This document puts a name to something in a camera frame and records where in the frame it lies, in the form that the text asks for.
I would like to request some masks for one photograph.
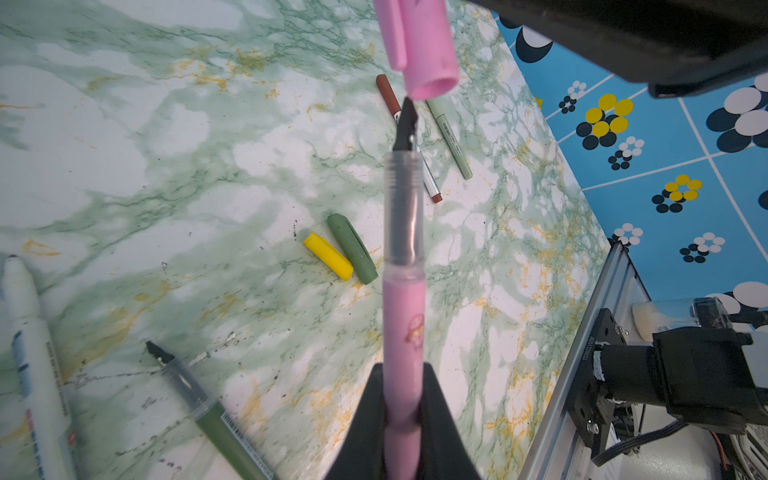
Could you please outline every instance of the green pen cap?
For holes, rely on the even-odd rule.
[[[355,228],[340,214],[332,214],[328,217],[328,227],[333,233],[333,237],[339,242],[341,249],[344,250],[346,258],[352,263],[355,273],[360,278],[363,285],[368,285],[379,274],[376,272],[376,265],[373,264],[368,249],[363,245]]]
[[[458,138],[456,138],[456,135],[453,133],[451,124],[448,122],[448,117],[445,115],[445,101],[441,98],[433,98],[432,100],[427,100],[427,105],[432,112],[432,116],[435,118],[435,122],[437,122],[437,126],[440,127],[440,131],[442,132],[443,138],[445,138],[445,142],[448,144],[448,148],[451,149],[451,153],[456,160],[458,169],[462,171],[464,178],[469,180],[472,178],[472,169],[469,168],[467,157],[464,155],[461,145],[458,144]]]

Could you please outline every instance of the pink fountain pen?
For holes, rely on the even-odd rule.
[[[422,430],[419,402],[424,372],[424,195],[421,154],[415,150],[418,116],[402,106],[384,189],[384,463],[387,478],[413,480]]]
[[[373,0],[389,66],[408,96],[430,100],[458,84],[458,62],[445,0]]]

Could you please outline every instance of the brown marker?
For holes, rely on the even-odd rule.
[[[384,97],[384,102],[389,108],[389,113],[392,114],[395,118],[395,122],[397,122],[397,120],[400,119],[400,111],[402,109],[400,108],[400,103],[397,101],[395,92],[392,91],[392,85],[389,84],[389,79],[386,75],[381,74],[376,77],[376,86],[379,87],[379,91],[381,92],[382,97]],[[416,146],[416,150],[421,153],[418,146]],[[438,203],[442,200],[440,189],[437,187],[437,182],[435,182],[435,178],[432,176],[432,172],[429,170],[429,165],[423,154],[422,160],[424,161],[424,186],[427,187],[427,193],[432,198],[432,201]]]

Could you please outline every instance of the orange wire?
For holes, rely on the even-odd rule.
[[[727,470],[728,464],[725,462],[725,451],[723,450],[723,444],[720,443],[720,439],[717,438],[717,435],[715,435],[714,432],[710,433],[712,434],[712,438],[715,439],[715,442],[717,442],[717,448],[720,450],[720,458],[723,460],[723,468]]]

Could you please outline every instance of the light green pen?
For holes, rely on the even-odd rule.
[[[243,477],[243,480],[277,480],[275,472],[266,465],[261,455],[237,428],[221,402],[208,395],[187,367],[152,342],[147,342],[147,350],[163,367],[163,378],[189,406],[197,426],[232,465],[235,472]]]
[[[458,139],[451,130],[451,125],[448,123],[448,118],[445,116],[445,109],[443,107],[444,101],[440,98],[433,98],[427,100],[429,110],[432,112],[432,116],[435,118],[440,131],[442,132],[445,142],[448,144],[448,148],[451,149],[454,159],[458,165],[458,169],[462,171],[462,175],[466,180],[472,178],[472,170],[469,168],[467,157],[464,155],[462,148],[458,145]]]

